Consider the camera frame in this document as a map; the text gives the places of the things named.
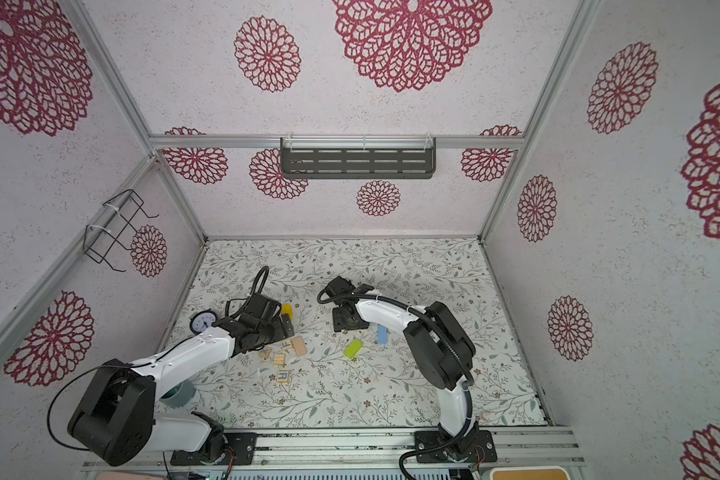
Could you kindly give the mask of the yellow wedge wood block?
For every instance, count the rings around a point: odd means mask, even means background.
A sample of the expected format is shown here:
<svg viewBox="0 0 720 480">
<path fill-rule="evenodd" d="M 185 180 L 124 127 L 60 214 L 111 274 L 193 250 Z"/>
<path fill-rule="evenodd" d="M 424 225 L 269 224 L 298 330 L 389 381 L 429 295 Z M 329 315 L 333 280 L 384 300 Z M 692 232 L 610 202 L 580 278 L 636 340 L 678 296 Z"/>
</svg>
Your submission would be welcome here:
<svg viewBox="0 0 720 480">
<path fill-rule="evenodd" d="M 289 304 L 284 304 L 282 306 L 282 314 L 287 315 L 290 320 L 294 319 L 293 308 Z"/>
</svg>

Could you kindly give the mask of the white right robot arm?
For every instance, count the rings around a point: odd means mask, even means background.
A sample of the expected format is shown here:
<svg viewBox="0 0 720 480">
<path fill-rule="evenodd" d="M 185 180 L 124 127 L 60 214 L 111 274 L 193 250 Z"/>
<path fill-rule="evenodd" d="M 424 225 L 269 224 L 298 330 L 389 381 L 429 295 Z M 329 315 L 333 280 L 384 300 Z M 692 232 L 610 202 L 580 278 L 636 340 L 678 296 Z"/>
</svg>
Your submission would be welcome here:
<svg viewBox="0 0 720 480">
<path fill-rule="evenodd" d="M 470 388 L 476 347 L 447 305 L 436 301 L 411 306 L 370 285 L 356 287 L 343 277 L 331 280 L 318 293 L 317 302 L 332 304 L 341 316 L 404 337 L 419 372 L 437 390 L 444 438 L 461 440 L 475 429 Z"/>
</svg>

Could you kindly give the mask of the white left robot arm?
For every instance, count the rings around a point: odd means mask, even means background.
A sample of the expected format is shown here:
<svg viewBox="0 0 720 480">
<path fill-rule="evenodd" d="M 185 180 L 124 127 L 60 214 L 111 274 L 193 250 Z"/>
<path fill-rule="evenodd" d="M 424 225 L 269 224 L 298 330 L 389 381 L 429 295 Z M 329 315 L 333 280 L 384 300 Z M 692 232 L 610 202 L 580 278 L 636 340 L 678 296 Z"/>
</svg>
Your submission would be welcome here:
<svg viewBox="0 0 720 480">
<path fill-rule="evenodd" d="M 153 451 L 220 462 L 229 447 L 218 421 L 200 412 L 158 414 L 157 403 L 202 370 L 292 336 L 293 327 L 280 302 L 252 293 L 230 315 L 196 314 L 190 330 L 191 337 L 160 353 L 131 362 L 112 359 L 96 368 L 68 434 L 110 466 Z"/>
</svg>

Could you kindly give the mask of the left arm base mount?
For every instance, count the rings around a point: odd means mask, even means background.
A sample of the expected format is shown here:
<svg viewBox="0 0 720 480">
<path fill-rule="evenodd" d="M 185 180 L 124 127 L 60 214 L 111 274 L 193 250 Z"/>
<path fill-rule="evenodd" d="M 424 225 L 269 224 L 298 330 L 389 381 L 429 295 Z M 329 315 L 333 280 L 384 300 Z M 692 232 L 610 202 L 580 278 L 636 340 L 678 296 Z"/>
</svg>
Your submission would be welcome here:
<svg viewBox="0 0 720 480">
<path fill-rule="evenodd" d="M 200 412 L 192 412 L 192 415 L 204 421 L 210 427 L 210 433 L 197 451 L 174 451 L 169 461 L 171 466 L 252 464 L 258 438 L 256 433 L 225 432 L 215 419 Z"/>
</svg>

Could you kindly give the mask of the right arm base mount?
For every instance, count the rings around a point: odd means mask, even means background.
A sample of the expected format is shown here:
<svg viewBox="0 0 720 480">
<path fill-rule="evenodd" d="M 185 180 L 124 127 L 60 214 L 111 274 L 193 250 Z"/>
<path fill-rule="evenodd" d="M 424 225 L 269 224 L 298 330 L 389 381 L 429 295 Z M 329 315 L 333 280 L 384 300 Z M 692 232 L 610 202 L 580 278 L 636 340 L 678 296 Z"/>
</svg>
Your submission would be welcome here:
<svg viewBox="0 0 720 480">
<path fill-rule="evenodd" d="M 480 426 L 473 427 L 464 438 L 451 446 L 423 453 L 423 450 L 434 448 L 445 443 L 447 434 L 439 428 L 435 430 L 418 430 L 414 432 L 414 447 L 417 450 L 417 462 L 432 463 L 493 463 L 498 459 L 496 445 L 492 434 Z"/>
</svg>

